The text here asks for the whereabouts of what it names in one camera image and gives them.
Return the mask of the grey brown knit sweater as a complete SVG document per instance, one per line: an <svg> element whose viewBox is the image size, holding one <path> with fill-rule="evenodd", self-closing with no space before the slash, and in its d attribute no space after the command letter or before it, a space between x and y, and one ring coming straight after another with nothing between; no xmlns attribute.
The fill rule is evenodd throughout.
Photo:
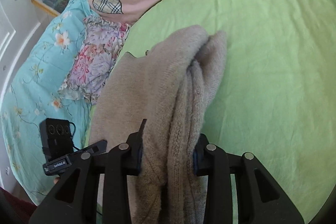
<svg viewBox="0 0 336 224"><path fill-rule="evenodd" d="M91 121L90 142L123 143L142 123L141 173L127 178L133 223L202 223L207 179L194 175L193 151L221 84L225 33L199 26L171 34L145 56L124 53Z"/></svg>

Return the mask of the turquoise floral blanket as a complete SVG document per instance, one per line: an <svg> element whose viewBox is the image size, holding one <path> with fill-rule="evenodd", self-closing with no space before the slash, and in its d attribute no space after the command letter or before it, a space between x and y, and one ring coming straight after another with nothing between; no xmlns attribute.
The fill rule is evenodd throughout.
<svg viewBox="0 0 336 224"><path fill-rule="evenodd" d="M60 96L61 87L84 42L84 19L93 14L88 0L70 0L54 18L18 69L1 106L1 132L14 177L38 205L53 186L43 164L40 123L46 118L75 124L74 144L88 144L91 105Z"/></svg>

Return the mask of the green bed sheet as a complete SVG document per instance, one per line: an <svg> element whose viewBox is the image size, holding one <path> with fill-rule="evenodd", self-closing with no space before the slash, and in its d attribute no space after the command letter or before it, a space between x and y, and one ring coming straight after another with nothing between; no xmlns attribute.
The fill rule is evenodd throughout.
<svg viewBox="0 0 336 224"><path fill-rule="evenodd" d="M131 27L118 61L195 25L227 42L200 135L253 153L309 223L335 187L335 0L163 0Z"/></svg>

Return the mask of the floral ruffled pillow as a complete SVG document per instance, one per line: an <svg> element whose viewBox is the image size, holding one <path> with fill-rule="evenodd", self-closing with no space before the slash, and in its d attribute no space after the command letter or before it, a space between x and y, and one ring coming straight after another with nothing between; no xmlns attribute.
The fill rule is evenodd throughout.
<svg viewBox="0 0 336 224"><path fill-rule="evenodd" d="M84 19L85 39L58 93L68 100L95 105L125 44L130 25L100 16Z"/></svg>

